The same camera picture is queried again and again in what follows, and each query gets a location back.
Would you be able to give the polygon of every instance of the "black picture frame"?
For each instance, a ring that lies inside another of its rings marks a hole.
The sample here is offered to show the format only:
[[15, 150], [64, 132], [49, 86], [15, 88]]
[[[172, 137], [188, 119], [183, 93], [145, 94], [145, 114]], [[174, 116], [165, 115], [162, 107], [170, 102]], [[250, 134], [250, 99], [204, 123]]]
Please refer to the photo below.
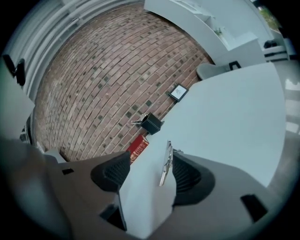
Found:
[[[182, 88], [184, 88], [184, 89], [186, 90], [185, 93], [184, 93], [180, 98], [177, 98], [177, 97], [175, 97], [174, 95], [172, 95], [172, 93], [176, 90], [176, 88], [178, 88], [178, 86], [181, 86]], [[180, 101], [183, 99], [183, 97], [186, 95], [187, 92], [188, 92], [188, 89], [187, 89], [187, 88], [185, 88], [185, 87], [182, 86], [181, 84], [177, 84], [177, 85], [173, 88], [173, 90], [172, 90], [171, 92], [168, 93], [168, 95], [169, 95], [170, 97], [172, 97], [173, 99], [175, 99], [177, 102], [180, 102]]]

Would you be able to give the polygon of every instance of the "book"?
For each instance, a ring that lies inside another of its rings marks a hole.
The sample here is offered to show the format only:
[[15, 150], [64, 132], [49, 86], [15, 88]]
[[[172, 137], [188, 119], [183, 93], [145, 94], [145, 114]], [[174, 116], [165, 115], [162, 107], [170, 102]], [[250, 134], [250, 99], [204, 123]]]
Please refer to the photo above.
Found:
[[149, 142], [143, 135], [138, 135], [137, 138], [130, 144], [126, 151], [130, 151], [130, 164], [132, 164], [137, 157], [149, 145]]

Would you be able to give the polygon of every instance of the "gray floor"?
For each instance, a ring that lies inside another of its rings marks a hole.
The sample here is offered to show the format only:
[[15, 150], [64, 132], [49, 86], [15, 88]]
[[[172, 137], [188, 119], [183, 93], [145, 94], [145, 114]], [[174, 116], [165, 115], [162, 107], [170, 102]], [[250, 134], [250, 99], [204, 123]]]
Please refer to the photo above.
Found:
[[300, 65], [297, 61], [274, 63], [285, 94], [285, 144], [278, 168], [268, 189], [285, 200], [299, 175], [300, 157]]

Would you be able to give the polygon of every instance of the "table top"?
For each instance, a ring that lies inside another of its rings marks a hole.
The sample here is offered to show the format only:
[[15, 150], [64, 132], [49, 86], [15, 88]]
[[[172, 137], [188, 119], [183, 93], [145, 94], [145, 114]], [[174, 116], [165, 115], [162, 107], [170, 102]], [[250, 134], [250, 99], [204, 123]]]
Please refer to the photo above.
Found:
[[285, 100], [272, 63], [194, 84], [165, 116], [161, 130], [131, 165], [120, 198], [128, 233], [148, 237], [171, 214], [172, 173], [159, 187], [167, 140], [175, 149], [244, 170], [270, 183], [285, 138]]

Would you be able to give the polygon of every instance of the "framed picture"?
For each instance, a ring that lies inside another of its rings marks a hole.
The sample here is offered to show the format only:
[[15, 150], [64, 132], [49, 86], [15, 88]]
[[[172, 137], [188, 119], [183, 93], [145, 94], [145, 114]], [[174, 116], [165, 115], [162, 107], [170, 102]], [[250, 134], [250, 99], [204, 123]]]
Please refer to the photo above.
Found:
[[177, 102], [179, 102], [180, 100], [182, 100], [182, 98], [184, 97], [184, 95], [186, 95], [186, 93], [188, 92], [188, 90], [183, 87], [182, 85], [178, 84], [176, 85], [176, 87], [169, 93], [169, 96], [171, 96], [172, 98], [174, 98]]

